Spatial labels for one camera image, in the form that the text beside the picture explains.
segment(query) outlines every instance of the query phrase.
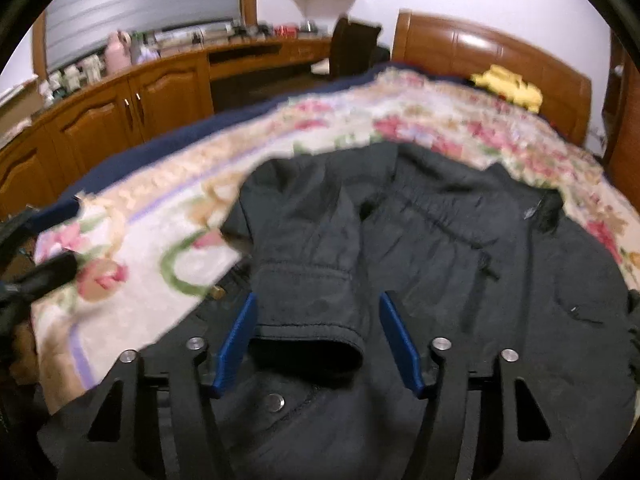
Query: gray blind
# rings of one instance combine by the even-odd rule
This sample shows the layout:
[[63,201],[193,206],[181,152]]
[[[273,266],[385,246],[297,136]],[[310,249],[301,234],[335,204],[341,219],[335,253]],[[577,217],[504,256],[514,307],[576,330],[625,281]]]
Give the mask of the gray blind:
[[47,68],[106,45],[115,30],[156,30],[240,17],[240,0],[53,0],[46,14]]

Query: wooden headboard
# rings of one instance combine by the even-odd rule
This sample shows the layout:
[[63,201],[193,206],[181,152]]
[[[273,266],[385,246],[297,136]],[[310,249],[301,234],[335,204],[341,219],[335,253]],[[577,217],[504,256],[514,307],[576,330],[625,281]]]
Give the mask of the wooden headboard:
[[591,80],[530,44],[477,23],[401,10],[392,60],[465,78],[502,65],[542,90],[542,116],[570,142],[584,142]]

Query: white wall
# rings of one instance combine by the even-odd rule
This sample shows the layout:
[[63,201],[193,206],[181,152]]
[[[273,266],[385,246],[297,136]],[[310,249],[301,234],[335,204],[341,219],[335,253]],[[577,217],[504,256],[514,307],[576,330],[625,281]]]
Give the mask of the white wall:
[[31,29],[22,38],[0,73],[0,93],[23,83],[33,75],[31,62]]
[[398,10],[409,8],[480,22],[521,38],[591,78],[591,126],[602,131],[602,105],[609,78],[610,32],[587,0],[308,0],[302,10],[285,0],[258,0],[258,17],[299,21],[303,15],[333,27],[338,15],[382,23],[380,41],[393,43]]

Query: bedspread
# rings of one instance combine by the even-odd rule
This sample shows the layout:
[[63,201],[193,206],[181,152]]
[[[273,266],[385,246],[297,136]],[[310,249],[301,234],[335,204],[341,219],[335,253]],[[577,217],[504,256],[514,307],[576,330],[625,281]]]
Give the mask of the bedspread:
[[640,218],[593,157],[541,118],[492,95],[411,70],[307,94],[141,168],[44,233],[36,260],[81,256],[75,282],[33,305],[40,381],[57,411],[97,384],[125,349],[157,340],[240,258],[218,227],[244,177],[273,157],[416,142],[484,169],[558,188],[567,214],[611,252],[630,288],[640,282]]

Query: pink bottle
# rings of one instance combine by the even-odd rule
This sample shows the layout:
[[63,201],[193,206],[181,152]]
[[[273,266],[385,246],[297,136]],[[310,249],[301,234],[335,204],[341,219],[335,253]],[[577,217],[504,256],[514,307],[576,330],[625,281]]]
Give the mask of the pink bottle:
[[131,37],[126,32],[119,30],[109,34],[107,48],[104,50],[104,62],[108,75],[131,66],[129,47],[131,47]]

